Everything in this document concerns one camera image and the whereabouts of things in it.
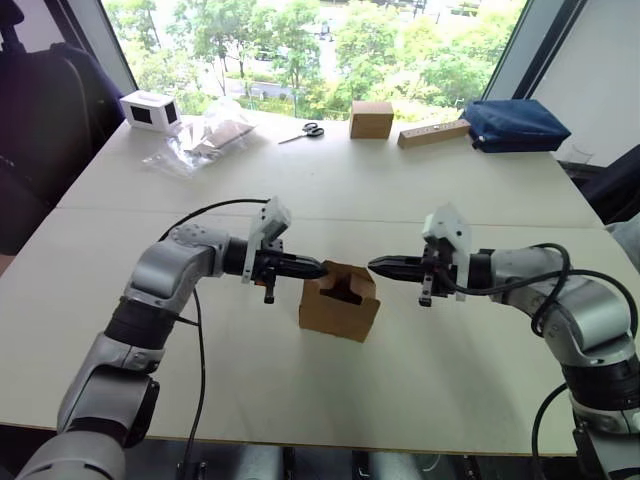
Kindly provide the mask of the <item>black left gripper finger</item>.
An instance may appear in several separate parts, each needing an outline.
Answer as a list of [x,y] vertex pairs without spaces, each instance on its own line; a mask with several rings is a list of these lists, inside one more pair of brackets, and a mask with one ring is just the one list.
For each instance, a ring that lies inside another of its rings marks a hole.
[[289,278],[313,280],[326,276],[328,270],[323,266],[294,266],[286,267],[284,275]]
[[307,256],[287,254],[284,256],[284,265],[291,272],[326,272],[327,267],[320,261]]

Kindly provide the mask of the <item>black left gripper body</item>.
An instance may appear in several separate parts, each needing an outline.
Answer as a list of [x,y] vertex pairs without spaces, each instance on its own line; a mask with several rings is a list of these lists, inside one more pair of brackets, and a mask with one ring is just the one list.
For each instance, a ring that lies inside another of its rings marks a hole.
[[284,242],[275,239],[263,242],[256,252],[251,280],[255,285],[263,286],[264,303],[273,304],[275,301],[275,284],[278,276],[283,276]]

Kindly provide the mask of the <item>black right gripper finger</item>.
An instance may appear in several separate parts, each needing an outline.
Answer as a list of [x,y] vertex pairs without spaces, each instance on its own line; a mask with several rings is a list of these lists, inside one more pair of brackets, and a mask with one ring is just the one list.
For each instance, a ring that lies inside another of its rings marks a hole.
[[379,276],[395,281],[422,283],[424,278],[421,269],[414,267],[370,267],[370,270]]
[[419,256],[385,255],[368,262],[370,270],[405,270],[418,268],[422,258]]

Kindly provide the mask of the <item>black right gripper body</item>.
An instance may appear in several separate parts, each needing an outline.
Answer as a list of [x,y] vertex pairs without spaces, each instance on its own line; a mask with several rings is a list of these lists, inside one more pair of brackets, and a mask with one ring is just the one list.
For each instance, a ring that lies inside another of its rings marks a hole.
[[421,293],[418,302],[423,307],[432,305],[433,297],[446,298],[456,292],[457,266],[455,249],[449,241],[427,241],[419,263]]

